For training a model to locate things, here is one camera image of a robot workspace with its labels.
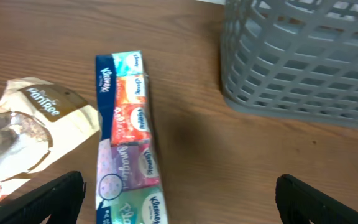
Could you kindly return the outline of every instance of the food in package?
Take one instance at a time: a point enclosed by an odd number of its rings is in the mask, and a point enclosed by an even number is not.
[[[0,100],[0,200],[98,130],[98,112],[74,91],[9,80]]]
[[[96,56],[103,123],[96,184],[96,223],[166,224],[140,51]]]

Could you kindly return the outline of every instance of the plastic basket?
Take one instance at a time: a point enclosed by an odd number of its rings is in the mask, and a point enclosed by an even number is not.
[[[358,128],[358,0],[228,0],[221,58],[235,110]]]

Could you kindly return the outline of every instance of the brown label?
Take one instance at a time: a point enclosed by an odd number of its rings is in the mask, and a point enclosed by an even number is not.
[[[58,85],[32,85],[19,91],[50,122],[55,122],[88,104],[74,91]]]

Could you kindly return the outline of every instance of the wooden table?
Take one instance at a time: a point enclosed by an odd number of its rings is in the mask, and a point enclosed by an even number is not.
[[[143,50],[170,223],[280,223],[275,181],[293,174],[358,210],[358,130],[240,114],[219,91],[223,7],[194,0],[0,0],[0,96],[39,77],[95,104],[94,56]],[[20,188],[69,170],[88,182],[94,223],[98,137]]]

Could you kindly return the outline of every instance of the snack bag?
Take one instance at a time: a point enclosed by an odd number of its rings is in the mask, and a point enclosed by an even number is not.
[[[0,99],[0,199],[98,130],[98,112],[74,91],[9,80]]]
[[[96,56],[103,123],[96,183],[96,223],[167,224],[150,131],[142,54]]]

